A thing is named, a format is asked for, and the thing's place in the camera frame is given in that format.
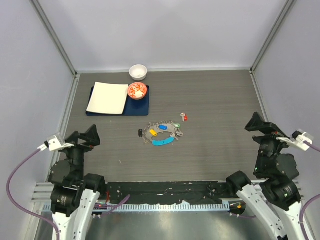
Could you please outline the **steel key organizer blue handle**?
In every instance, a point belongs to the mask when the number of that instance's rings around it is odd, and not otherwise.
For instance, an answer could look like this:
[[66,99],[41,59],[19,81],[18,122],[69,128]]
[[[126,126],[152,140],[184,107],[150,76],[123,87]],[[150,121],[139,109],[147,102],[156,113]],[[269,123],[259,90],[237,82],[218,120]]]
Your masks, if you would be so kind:
[[[140,137],[146,144],[152,144],[155,147],[162,147],[165,145],[173,144],[174,141],[178,141],[184,136],[184,133],[180,128],[176,128],[174,124],[178,124],[171,120],[164,120],[158,122],[150,122],[145,128],[143,128],[143,136]],[[159,125],[165,125],[167,130],[159,129]],[[157,136],[152,136],[149,132],[150,129],[154,129],[157,132]]]

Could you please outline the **blue key tag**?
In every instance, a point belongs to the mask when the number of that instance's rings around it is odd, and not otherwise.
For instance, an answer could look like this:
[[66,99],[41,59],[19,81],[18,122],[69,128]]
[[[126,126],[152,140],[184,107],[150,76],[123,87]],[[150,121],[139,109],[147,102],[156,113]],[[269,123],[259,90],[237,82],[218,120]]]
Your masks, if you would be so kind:
[[159,125],[158,128],[160,130],[167,130],[168,129],[168,127],[166,125]]

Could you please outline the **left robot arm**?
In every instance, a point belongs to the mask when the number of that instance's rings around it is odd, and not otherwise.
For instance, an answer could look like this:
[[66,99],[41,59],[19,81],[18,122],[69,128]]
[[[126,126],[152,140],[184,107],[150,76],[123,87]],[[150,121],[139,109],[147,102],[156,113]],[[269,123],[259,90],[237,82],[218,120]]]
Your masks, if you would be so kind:
[[96,201],[107,192],[105,178],[84,173],[85,154],[101,143],[97,126],[73,132],[63,139],[57,133],[45,142],[51,152],[65,154],[50,169],[48,182],[53,184],[50,195],[54,240],[84,240]]

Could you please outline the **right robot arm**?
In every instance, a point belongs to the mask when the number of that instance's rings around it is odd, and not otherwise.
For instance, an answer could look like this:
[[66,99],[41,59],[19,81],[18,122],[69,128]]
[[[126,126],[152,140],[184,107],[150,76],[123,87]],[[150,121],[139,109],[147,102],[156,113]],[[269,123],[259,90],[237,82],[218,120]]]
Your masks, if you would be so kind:
[[264,180],[259,184],[262,193],[257,192],[242,171],[226,178],[226,193],[230,197],[242,199],[272,239],[314,239],[304,217],[312,201],[303,204],[300,191],[294,183],[294,179],[300,175],[295,157],[281,152],[289,147],[302,151],[315,149],[314,138],[302,130],[287,136],[276,124],[264,121],[258,112],[253,113],[245,130],[262,134],[252,138],[259,144],[253,174],[257,179]]

